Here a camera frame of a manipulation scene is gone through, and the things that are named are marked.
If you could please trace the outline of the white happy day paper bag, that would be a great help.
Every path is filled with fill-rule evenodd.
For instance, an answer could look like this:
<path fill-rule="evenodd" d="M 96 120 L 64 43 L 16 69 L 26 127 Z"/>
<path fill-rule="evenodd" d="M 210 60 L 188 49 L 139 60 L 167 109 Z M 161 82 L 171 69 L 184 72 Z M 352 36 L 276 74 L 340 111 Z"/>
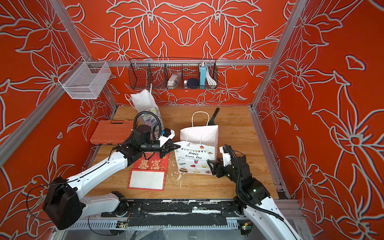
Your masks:
<path fill-rule="evenodd" d="M 175 158 L 179 172 L 186 174 L 211 175 L 207 160 L 215 161 L 218 154 L 219 126 L 208 126 L 211 119 L 208 116 L 207 123 L 203 126 L 194 125 L 194 117 L 191 118 L 192 126 L 181 129 L 181 147 L 175 150 Z"/>

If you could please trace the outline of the red RICH paper bag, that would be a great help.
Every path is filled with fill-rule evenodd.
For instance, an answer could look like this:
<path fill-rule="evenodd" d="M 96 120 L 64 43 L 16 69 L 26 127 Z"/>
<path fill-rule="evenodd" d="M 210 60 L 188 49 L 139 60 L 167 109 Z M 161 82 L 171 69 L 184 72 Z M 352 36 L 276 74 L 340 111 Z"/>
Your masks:
<path fill-rule="evenodd" d="M 129 189 L 163 191 L 169 165 L 169 154 L 160 157 L 159 153 L 144 153 L 133 164 Z"/>

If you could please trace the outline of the colourful patterned paper bag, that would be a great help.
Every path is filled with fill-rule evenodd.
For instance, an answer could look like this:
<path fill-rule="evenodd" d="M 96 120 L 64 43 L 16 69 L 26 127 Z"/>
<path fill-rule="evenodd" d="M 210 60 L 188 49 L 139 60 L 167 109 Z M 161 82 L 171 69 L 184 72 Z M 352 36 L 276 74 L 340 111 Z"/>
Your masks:
<path fill-rule="evenodd" d="M 137 94 L 126 95 L 126 99 L 131 102 L 131 106 L 136 109 L 138 113 L 147 111 L 155 114 L 158 117 L 161 126 L 158 124 L 158 121 L 153 115 L 142 114 L 139 116 L 141 124 L 149 125 L 152 130 L 154 130 L 154 127 L 156 127 L 156 136 L 159 134 L 159 128 L 161 128 L 161 130 L 164 129 L 165 125 L 163 123 L 159 107 L 156 104 L 155 99 L 150 91 L 142 90 Z"/>

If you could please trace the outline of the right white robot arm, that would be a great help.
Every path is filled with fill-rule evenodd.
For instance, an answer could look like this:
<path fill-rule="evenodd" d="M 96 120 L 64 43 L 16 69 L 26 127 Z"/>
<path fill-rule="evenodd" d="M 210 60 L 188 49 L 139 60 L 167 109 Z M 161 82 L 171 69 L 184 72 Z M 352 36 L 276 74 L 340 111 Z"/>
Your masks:
<path fill-rule="evenodd" d="M 270 192 L 251 173 L 246 155 L 231 146 L 220 147 L 222 158 L 208 161 L 212 175 L 235 183 L 235 212 L 244 215 L 267 240 L 301 240 L 302 237 L 283 216 Z"/>

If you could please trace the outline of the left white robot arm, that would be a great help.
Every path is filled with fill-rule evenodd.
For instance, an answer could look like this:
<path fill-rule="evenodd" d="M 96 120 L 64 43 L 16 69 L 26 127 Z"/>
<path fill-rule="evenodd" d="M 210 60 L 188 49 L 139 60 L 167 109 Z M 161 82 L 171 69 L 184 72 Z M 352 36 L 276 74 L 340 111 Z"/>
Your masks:
<path fill-rule="evenodd" d="M 113 174 L 133 165 L 145 153 L 165 157 L 180 148 L 173 142 L 175 132 L 163 128 L 156 114 L 143 111 L 136 115 L 130 136 L 115 147 L 108 158 L 67 179 L 54 179 L 48 189 L 43 211 L 58 230 L 65 230 L 79 219 L 101 213 L 117 217 L 129 214 L 127 198 L 119 191 L 87 197 L 93 188 Z"/>

